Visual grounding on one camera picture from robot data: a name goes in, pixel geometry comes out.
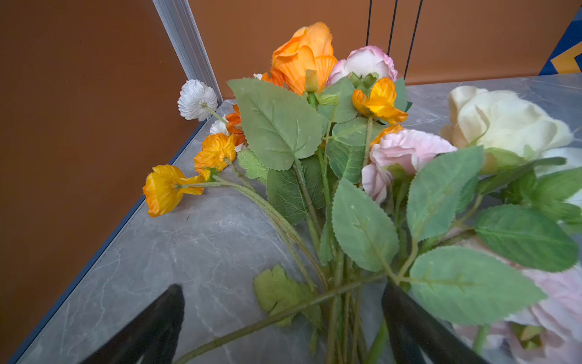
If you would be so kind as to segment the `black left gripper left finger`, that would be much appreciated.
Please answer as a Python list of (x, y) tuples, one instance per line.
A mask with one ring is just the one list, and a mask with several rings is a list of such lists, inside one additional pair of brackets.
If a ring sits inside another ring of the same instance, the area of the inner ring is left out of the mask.
[(182, 329), (181, 285), (168, 289), (84, 363), (171, 363)]

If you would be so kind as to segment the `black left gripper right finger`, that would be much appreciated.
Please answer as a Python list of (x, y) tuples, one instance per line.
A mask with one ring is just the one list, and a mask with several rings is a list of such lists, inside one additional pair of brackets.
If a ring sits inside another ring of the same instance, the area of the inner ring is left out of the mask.
[(390, 346), (397, 363), (485, 363), (479, 354), (389, 281), (381, 300)]

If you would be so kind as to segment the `pink carnation flower stem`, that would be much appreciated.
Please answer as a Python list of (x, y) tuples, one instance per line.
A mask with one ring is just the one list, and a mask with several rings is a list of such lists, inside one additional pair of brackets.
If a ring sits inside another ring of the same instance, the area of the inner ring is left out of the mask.
[(390, 167), (399, 165), (407, 175), (414, 175), (439, 154), (456, 151), (450, 142), (420, 130), (402, 130), (379, 139), (371, 147), (370, 162), (362, 169), (362, 186), (376, 203), (387, 196), (387, 187), (395, 177)]

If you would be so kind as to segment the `cream white rose stem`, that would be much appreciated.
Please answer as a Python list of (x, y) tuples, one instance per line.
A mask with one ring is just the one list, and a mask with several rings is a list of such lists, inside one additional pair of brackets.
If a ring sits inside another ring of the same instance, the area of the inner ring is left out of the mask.
[(539, 277), (576, 267), (581, 169), (558, 155), (568, 125), (516, 93), (460, 86), (449, 101), (456, 151), (409, 190), (409, 309), (423, 325), (488, 325), (547, 302)]

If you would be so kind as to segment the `pink peony flower stem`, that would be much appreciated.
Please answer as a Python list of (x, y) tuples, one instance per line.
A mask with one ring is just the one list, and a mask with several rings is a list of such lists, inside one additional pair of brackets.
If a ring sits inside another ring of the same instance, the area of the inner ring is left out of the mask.
[(327, 79), (327, 86), (338, 82), (351, 73), (358, 77), (375, 73), (380, 78), (398, 80), (398, 71), (395, 68), (394, 60), (382, 49), (373, 45), (353, 50), (346, 59), (337, 62)]

